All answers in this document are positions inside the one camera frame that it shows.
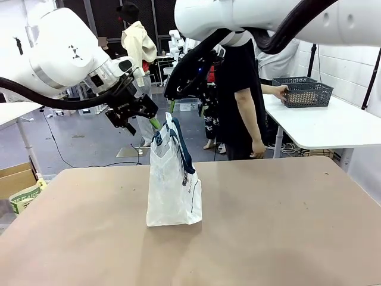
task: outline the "beige table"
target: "beige table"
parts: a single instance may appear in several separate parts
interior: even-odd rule
[[[203,222],[159,228],[148,166],[63,171],[0,237],[0,284],[381,284],[381,208],[329,159],[196,168]]]

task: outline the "person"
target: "person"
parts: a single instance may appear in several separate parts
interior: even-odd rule
[[[299,40],[292,39],[283,51],[275,55],[268,55],[262,52],[254,42],[258,73],[262,84],[273,85],[273,79],[291,77],[295,74],[299,44]],[[266,114],[266,144],[275,144],[277,131],[278,124]],[[285,135],[283,142],[292,142],[292,140]]]
[[[152,99],[152,83],[149,77],[149,65],[157,56],[157,48],[148,36],[147,31],[139,21],[139,8],[134,3],[124,2],[123,6],[117,8],[120,19],[125,21],[129,27],[122,32],[121,44],[127,51],[128,56],[135,61],[136,67],[144,69],[146,75],[141,79],[134,80],[133,84],[137,90],[136,98],[147,94]],[[149,146],[154,137],[154,129],[145,117],[137,116],[138,125],[145,140],[144,146]]]
[[[263,93],[281,100],[287,86],[261,85],[253,41],[224,47],[224,61],[216,69],[220,136],[229,160],[263,158],[266,132]]]
[[[262,52],[254,42],[255,57],[261,83],[272,85],[273,79],[291,77],[296,70],[296,58],[300,41],[292,39],[287,47],[280,53],[268,55]]]

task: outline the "black pole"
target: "black pole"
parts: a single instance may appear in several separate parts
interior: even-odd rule
[[[311,48],[310,65],[308,66],[308,73],[307,73],[308,77],[311,77],[311,74],[312,74],[312,67],[314,65],[314,60],[315,60],[315,52],[316,52],[316,44],[314,43]]]
[[[371,90],[372,90],[373,85],[374,85],[374,81],[376,80],[377,71],[378,71],[379,65],[380,65],[380,58],[381,58],[381,49],[379,51],[379,56],[377,57],[376,65],[374,66],[373,74],[371,76],[370,83],[368,86],[368,90],[367,90],[367,93],[365,95],[363,106],[361,108],[362,110],[365,110],[368,108],[368,101],[369,101],[369,97],[371,94]]]
[[[21,41],[18,38],[15,38],[15,40],[16,40],[16,45],[18,47],[18,51],[20,52],[20,55],[23,55],[24,52],[23,52],[23,47],[21,45]]]

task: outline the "black hat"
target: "black hat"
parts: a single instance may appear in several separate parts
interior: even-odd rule
[[[119,17],[127,23],[133,24],[139,20],[139,8],[134,3],[124,2],[123,6],[117,8]]]

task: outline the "beige jacket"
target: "beige jacket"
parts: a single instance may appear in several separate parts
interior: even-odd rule
[[[143,67],[143,60],[153,63],[156,59],[156,46],[140,21],[133,23],[122,32],[121,44],[138,67]]]

